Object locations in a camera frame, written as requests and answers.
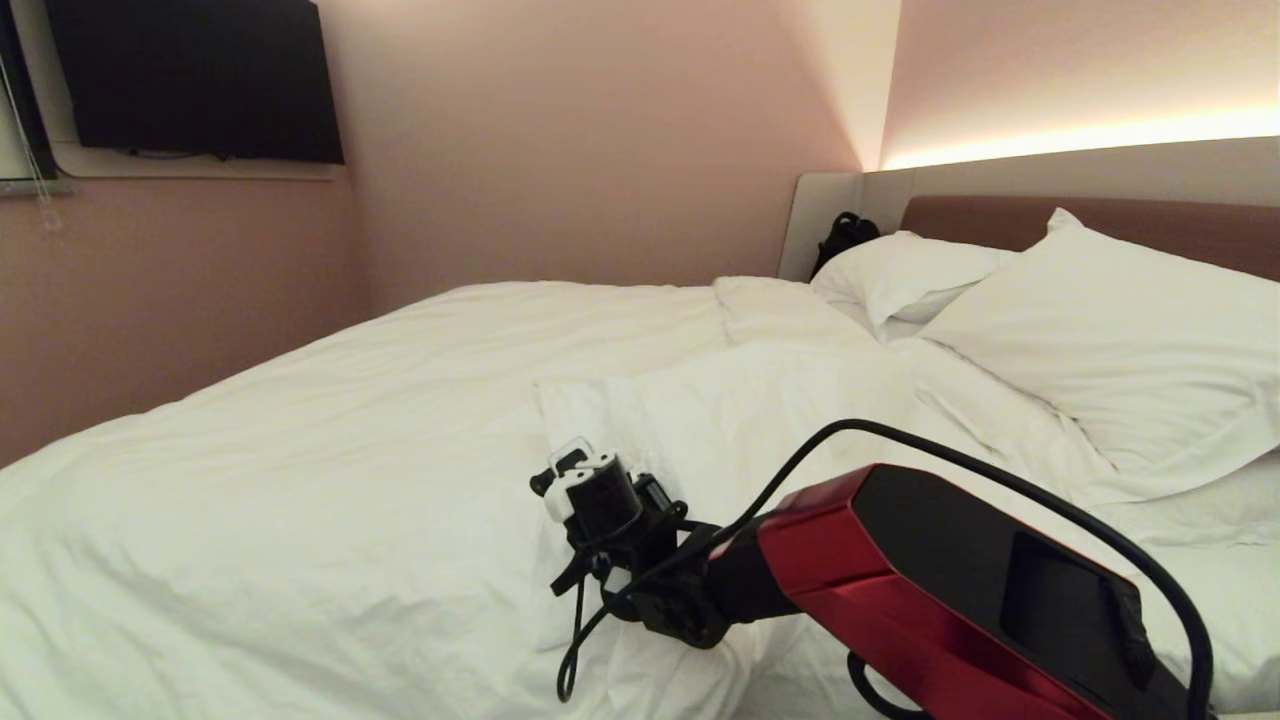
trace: black object on bed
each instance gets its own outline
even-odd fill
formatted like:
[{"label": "black object on bed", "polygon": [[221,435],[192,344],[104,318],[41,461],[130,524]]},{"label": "black object on bed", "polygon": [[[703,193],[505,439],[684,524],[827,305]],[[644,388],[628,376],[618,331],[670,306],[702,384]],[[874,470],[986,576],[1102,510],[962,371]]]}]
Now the black object on bed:
[{"label": "black object on bed", "polygon": [[876,223],[852,213],[841,213],[831,224],[831,234],[818,245],[818,263],[814,264],[809,279],[817,277],[818,270],[836,255],[879,236],[881,232]]}]

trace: pink wall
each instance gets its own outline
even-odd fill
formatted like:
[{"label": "pink wall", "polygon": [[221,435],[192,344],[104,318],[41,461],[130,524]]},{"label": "pink wall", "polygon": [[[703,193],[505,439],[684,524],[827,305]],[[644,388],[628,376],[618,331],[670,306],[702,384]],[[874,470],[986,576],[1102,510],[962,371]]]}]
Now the pink wall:
[{"label": "pink wall", "polygon": [[799,174],[858,168],[791,0],[321,6],[379,310],[772,274]]},{"label": "pink wall", "polygon": [[882,167],[1276,135],[1277,87],[1275,0],[904,0]]},{"label": "pink wall", "polygon": [[0,466],[369,314],[351,186],[83,181],[0,200]]}]

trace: brown headboard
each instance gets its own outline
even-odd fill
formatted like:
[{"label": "brown headboard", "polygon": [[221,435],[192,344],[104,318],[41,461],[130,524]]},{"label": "brown headboard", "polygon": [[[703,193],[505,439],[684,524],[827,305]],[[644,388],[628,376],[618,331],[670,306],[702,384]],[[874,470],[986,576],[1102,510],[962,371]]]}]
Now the brown headboard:
[{"label": "brown headboard", "polygon": [[1280,208],[1089,197],[913,197],[902,229],[924,237],[1027,250],[1055,208],[1085,225],[1233,270],[1280,281]]}]

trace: black tv screen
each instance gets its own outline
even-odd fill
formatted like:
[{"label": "black tv screen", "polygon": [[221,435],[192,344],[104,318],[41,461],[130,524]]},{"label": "black tv screen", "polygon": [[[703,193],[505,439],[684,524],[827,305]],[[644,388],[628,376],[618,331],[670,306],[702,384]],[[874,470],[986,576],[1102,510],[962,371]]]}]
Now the black tv screen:
[{"label": "black tv screen", "polygon": [[343,161],[310,0],[45,0],[81,145]]}]

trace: white pillow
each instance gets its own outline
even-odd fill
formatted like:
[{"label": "white pillow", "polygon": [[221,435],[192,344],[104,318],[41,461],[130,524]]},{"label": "white pillow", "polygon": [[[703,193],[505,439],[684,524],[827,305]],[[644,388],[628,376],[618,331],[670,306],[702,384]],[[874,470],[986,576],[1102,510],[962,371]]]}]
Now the white pillow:
[{"label": "white pillow", "polygon": [[1185,492],[1280,445],[1280,284],[1061,209],[919,337],[1075,420],[1116,469],[1073,488],[1088,505]]},{"label": "white pillow", "polygon": [[1280,544],[1280,452],[1193,491],[1094,512],[1148,544]]},{"label": "white pillow", "polygon": [[883,336],[890,318],[927,323],[1016,255],[901,231],[841,252],[812,284],[823,300],[865,307],[873,331]]}]

